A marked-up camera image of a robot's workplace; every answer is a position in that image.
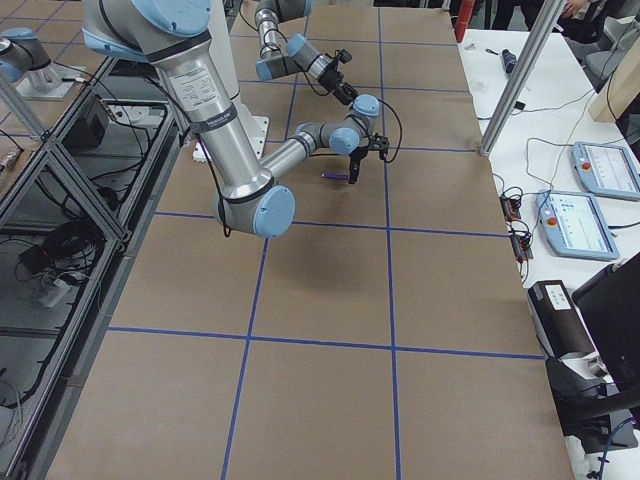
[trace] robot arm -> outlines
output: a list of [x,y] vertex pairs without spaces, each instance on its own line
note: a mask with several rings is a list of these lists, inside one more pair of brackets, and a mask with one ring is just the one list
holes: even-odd
[[311,0],[261,0],[255,14],[260,37],[260,60],[256,72],[262,81],[273,80],[298,72],[308,72],[322,87],[331,92],[343,105],[349,105],[358,92],[344,82],[339,63],[351,61],[351,54],[340,50],[334,57],[320,53],[305,37],[294,35],[282,53],[278,30],[281,22],[307,16]]
[[56,88],[62,78],[51,58],[28,28],[11,28],[0,33],[0,74],[9,82],[17,82],[24,74],[31,85],[43,92]]
[[232,229],[277,237],[295,212],[293,194],[277,179],[321,146],[340,145],[342,154],[348,150],[343,144],[355,149],[373,128],[377,100],[375,115],[354,105],[344,124],[305,127],[258,162],[209,55],[209,2],[85,0],[85,43],[104,55],[149,62],[164,73],[222,177],[218,216]]

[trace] person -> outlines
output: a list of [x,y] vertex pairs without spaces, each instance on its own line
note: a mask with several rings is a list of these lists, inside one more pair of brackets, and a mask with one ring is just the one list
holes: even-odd
[[[543,3],[544,0],[498,0],[496,16],[491,29],[507,30],[513,11],[516,6],[519,6],[525,24],[531,30]],[[565,36],[572,37],[574,32],[584,26],[585,20],[591,21],[598,17],[607,3],[608,0],[567,0],[558,19],[558,25],[568,30]]]

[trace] white mounting plate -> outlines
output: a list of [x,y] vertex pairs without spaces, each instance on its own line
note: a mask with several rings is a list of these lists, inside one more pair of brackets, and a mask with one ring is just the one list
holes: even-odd
[[[78,70],[84,71],[86,69],[86,67],[76,67],[75,65],[73,68],[77,68],[78,70],[61,67],[60,65],[54,66],[62,78],[76,78],[80,75]],[[75,84],[76,82],[62,82],[58,87],[45,93],[33,88],[29,79],[25,77],[20,81],[16,90],[18,90],[22,98],[26,98],[27,100],[62,100]]]
[[[253,151],[256,154],[256,158],[262,158],[262,154],[264,152],[264,146],[266,145],[267,138],[267,130],[269,129],[269,117],[258,117],[254,116],[254,120],[258,125],[260,125],[260,129],[262,130],[262,134],[260,136],[249,137],[249,141],[251,142],[251,146],[253,147]],[[196,144],[196,148],[193,151],[193,160],[195,162],[205,162],[206,159],[204,157],[204,153],[202,151],[202,147],[200,143]]]

